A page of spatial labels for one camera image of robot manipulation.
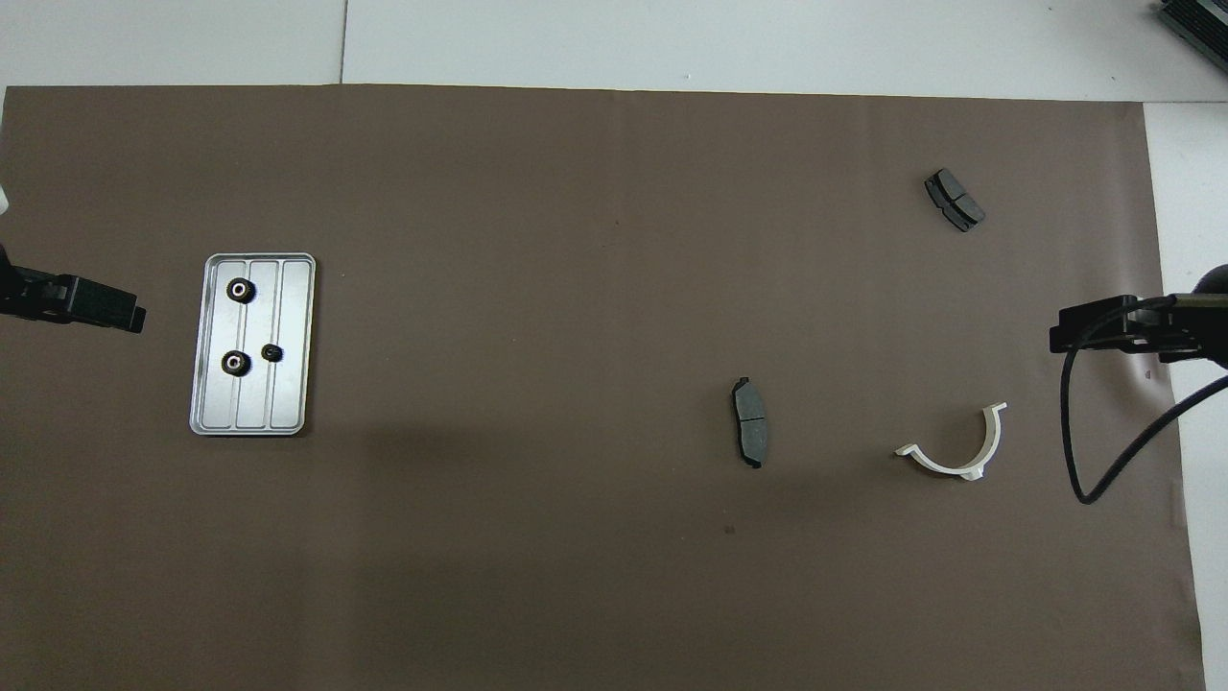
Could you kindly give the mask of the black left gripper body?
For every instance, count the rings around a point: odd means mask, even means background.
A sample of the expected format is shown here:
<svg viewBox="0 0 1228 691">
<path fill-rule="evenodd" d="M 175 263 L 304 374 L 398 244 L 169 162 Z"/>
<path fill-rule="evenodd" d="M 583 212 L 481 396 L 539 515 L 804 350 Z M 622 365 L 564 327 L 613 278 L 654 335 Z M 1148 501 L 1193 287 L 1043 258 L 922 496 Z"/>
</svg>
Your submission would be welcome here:
<svg viewBox="0 0 1228 691">
<path fill-rule="evenodd" d="M 27 322 L 61 322 L 61 315 L 42 303 L 45 279 L 27 279 L 10 261 L 1 245 L 1 314 Z"/>
</svg>

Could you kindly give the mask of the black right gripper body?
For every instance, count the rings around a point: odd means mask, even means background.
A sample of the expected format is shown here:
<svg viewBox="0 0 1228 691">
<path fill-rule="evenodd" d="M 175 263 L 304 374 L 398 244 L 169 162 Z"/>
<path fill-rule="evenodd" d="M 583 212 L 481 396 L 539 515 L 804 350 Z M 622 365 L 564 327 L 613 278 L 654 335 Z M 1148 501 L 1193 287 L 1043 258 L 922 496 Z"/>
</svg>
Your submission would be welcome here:
<svg viewBox="0 0 1228 691">
<path fill-rule="evenodd" d="M 1172 365 L 1185 360 L 1210 360 L 1227 368 L 1227 266 L 1206 272 L 1191 293 L 1162 295 L 1140 299 L 1144 324 L 1144 351 L 1157 353 L 1159 362 Z"/>
</svg>

